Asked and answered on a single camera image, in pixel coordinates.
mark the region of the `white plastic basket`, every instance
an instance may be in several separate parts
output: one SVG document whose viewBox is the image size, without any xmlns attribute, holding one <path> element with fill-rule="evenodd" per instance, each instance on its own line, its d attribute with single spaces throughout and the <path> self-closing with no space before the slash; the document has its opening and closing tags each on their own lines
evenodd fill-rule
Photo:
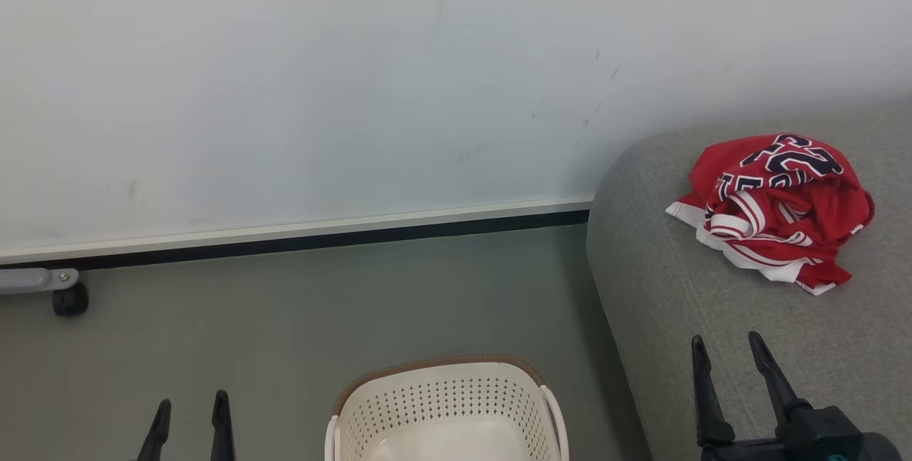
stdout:
<svg viewBox="0 0 912 461">
<path fill-rule="evenodd" d="M 362 376 L 326 428 L 325 461 L 568 461 L 564 416 L 528 364 L 427 361 Z"/>
</svg>

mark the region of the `gray fabric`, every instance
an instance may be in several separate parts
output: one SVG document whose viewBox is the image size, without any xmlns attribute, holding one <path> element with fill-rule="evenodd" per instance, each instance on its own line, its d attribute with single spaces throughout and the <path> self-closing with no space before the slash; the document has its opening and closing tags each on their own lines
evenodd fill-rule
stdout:
<svg viewBox="0 0 912 461">
<path fill-rule="evenodd" d="M 713 143 L 793 132 L 831 143 L 876 203 L 841 251 L 846 285 L 812 296 L 736 269 L 665 207 Z M 838 405 L 912 459 L 912 106 L 668 133 L 613 165 L 589 217 L 587 251 L 655 461 L 698 459 L 690 338 L 703 335 L 727 421 L 771 436 L 775 418 L 747 342 L 759 331 L 799 396 Z"/>
</svg>

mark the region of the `black wheel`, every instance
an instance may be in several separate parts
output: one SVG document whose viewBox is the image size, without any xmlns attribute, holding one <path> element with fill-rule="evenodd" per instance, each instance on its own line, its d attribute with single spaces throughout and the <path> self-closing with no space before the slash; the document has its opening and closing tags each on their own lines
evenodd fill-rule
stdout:
<svg viewBox="0 0 912 461">
<path fill-rule="evenodd" d="M 82 283 L 68 289 L 54 290 L 54 313 L 58 317 L 82 315 L 88 309 L 88 290 Z"/>
</svg>

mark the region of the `baseboard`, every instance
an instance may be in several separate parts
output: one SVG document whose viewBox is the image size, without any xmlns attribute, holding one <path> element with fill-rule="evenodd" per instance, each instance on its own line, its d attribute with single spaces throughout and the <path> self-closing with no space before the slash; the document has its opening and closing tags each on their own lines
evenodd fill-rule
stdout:
<svg viewBox="0 0 912 461">
<path fill-rule="evenodd" d="M 591 196 L 0 250 L 0 265 L 79 270 L 580 224 Z"/>
</svg>

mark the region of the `white basket handle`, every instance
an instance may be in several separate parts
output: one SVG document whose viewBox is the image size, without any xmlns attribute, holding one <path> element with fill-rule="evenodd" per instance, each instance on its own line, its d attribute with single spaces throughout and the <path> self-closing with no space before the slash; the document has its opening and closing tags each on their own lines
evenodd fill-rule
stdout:
<svg viewBox="0 0 912 461">
<path fill-rule="evenodd" d="M 338 461 L 336 458 L 336 421 L 338 415 L 334 415 L 326 426 L 326 444 L 323 444 L 323 461 Z"/>
<path fill-rule="evenodd" d="M 561 413 L 561 406 L 557 405 L 557 399 L 554 394 L 544 384 L 541 386 L 541 392 L 544 393 L 544 402 L 548 403 L 551 409 L 551 416 L 554 416 L 554 425 L 557 426 L 557 441 L 560 445 L 557 448 L 561 451 L 561 461 L 570 461 L 570 444 L 567 442 L 567 426 L 564 424 L 564 414 Z"/>
</svg>

